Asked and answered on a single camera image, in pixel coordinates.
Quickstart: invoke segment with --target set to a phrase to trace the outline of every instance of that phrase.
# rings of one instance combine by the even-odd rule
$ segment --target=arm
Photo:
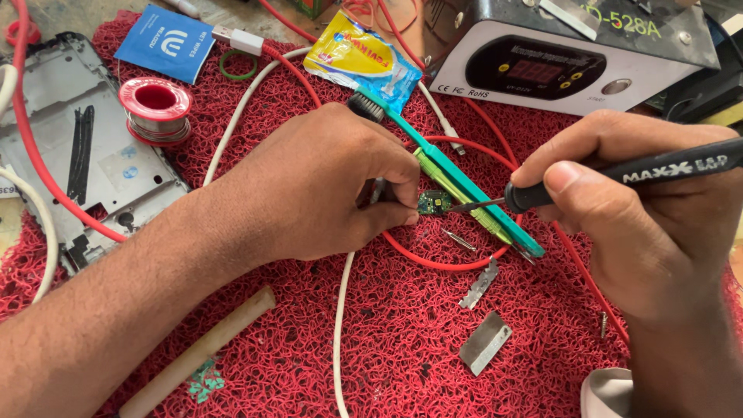
[[[743,416],[743,361],[720,286],[743,173],[635,192],[569,161],[610,164],[736,136],[719,126],[595,112],[513,174],[517,187],[544,180],[556,205],[540,208],[541,219],[593,240],[591,272],[629,327],[635,418]]]
[[[283,258],[354,251],[416,222],[418,174],[397,138],[344,106],[292,118],[227,175],[0,325],[0,411],[91,416],[183,316],[235,277]],[[401,203],[358,209],[366,180],[379,176]]]

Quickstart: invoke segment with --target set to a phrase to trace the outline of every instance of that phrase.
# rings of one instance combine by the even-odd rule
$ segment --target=red mat
[[[113,53],[132,26],[131,19],[101,25],[93,43],[116,74]],[[295,45],[267,41],[285,53]],[[166,151],[191,187],[199,187],[216,144],[250,81],[231,81],[218,70],[227,50],[217,44],[204,63],[192,109],[194,137]],[[270,60],[261,57],[260,67]],[[294,62],[301,68],[301,60]],[[247,72],[248,60],[227,61],[233,74]],[[120,64],[121,80],[157,75]],[[308,76],[323,103],[345,102],[351,94]],[[484,121],[463,102],[436,96],[442,111],[463,137],[503,153]],[[523,161],[540,144],[577,118],[534,109],[483,102],[485,111]],[[227,147],[217,176],[224,174],[281,123],[312,108],[306,90],[279,66],[257,89]],[[433,111],[416,89],[403,116],[423,135],[441,135]],[[386,125],[397,135],[402,132]],[[485,154],[469,149],[455,156],[441,148],[489,196],[499,196],[508,171]],[[421,190],[435,188],[427,179]],[[37,289],[45,244],[37,225],[25,218],[21,243],[2,264],[0,319],[27,306]],[[478,251],[458,247],[441,227],[464,237]],[[346,296],[343,327],[343,394],[353,417],[578,417],[580,385],[600,367],[627,366],[628,351],[616,332],[601,339],[599,307],[576,266],[548,225],[527,213],[524,228],[546,249],[537,266],[513,251],[499,261],[500,274],[473,311],[457,302],[479,271],[452,273],[424,268],[378,237],[357,253]],[[498,243],[471,217],[424,217],[414,227],[392,231],[412,252],[441,263],[467,263],[492,254]],[[590,242],[573,237],[588,262]],[[261,267],[207,298],[139,366],[103,406],[112,414],[199,336],[261,286],[276,293],[277,307],[260,317],[218,353],[216,369],[224,388],[198,404],[181,385],[155,411],[157,417],[334,417],[331,351],[337,293],[344,255],[316,262],[286,260]],[[732,275],[725,292],[736,323],[743,324]],[[459,347],[489,312],[497,311],[513,336],[479,377],[458,358]]]

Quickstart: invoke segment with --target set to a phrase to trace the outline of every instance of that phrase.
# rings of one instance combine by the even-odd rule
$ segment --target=green rubber band
[[[234,74],[230,74],[230,73],[228,73],[228,72],[226,72],[224,70],[224,61],[227,58],[229,58],[229,57],[231,57],[232,55],[235,55],[235,54],[248,55],[250,58],[253,58],[253,69],[250,70],[249,73],[243,74],[243,75],[234,75]],[[247,79],[251,78],[253,76],[253,74],[256,73],[256,70],[257,69],[258,69],[258,59],[254,55],[249,54],[249,53],[247,53],[245,51],[240,51],[239,49],[233,49],[233,50],[227,51],[227,52],[224,53],[224,55],[222,55],[222,58],[219,59],[219,71],[221,71],[222,75],[224,75],[225,77],[229,78],[230,80],[247,80]]]

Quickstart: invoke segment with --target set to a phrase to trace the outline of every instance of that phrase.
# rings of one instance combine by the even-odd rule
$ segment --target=circuit board
[[[426,190],[418,197],[418,213],[421,215],[443,215],[452,207],[452,197],[443,190]]]

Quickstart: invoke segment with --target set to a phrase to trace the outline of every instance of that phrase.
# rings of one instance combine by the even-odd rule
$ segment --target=hand
[[[719,279],[742,209],[741,170],[635,192],[570,161],[591,156],[606,166],[737,136],[720,126],[598,111],[542,145],[511,181],[517,187],[544,181],[555,205],[540,208],[539,218],[591,237],[591,273],[625,316],[682,321],[719,305]]]
[[[329,103],[291,118],[230,172],[199,192],[236,274],[258,264],[314,260],[362,248],[382,231],[418,221],[420,167],[382,126]],[[392,183],[397,202],[359,209],[368,179]]]

